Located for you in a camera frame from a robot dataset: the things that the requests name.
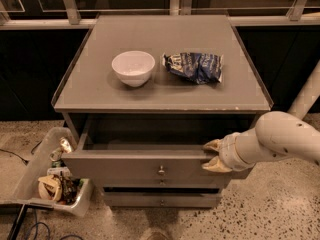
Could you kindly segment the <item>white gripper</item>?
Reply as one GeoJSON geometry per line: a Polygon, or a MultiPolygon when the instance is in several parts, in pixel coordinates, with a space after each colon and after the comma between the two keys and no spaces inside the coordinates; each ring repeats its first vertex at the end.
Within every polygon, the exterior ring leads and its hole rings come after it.
{"type": "Polygon", "coordinates": [[[244,171],[252,168],[254,163],[245,162],[236,150],[236,138],[239,133],[226,135],[222,140],[214,139],[203,145],[206,151],[219,151],[219,157],[215,156],[209,162],[203,163],[204,170],[214,173],[228,173],[244,171]]]}

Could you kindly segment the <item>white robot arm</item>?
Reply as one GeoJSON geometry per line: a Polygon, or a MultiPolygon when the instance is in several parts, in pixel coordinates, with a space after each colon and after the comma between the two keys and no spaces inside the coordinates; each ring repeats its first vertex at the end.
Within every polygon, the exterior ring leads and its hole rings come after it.
{"type": "Polygon", "coordinates": [[[258,162],[275,162],[297,157],[320,161],[320,132],[303,121],[320,96],[320,61],[308,77],[288,112],[263,114],[253,128],[226,135],[204,145],[217,156],[202,168],[227,173],[252,168],[258,162]]]}

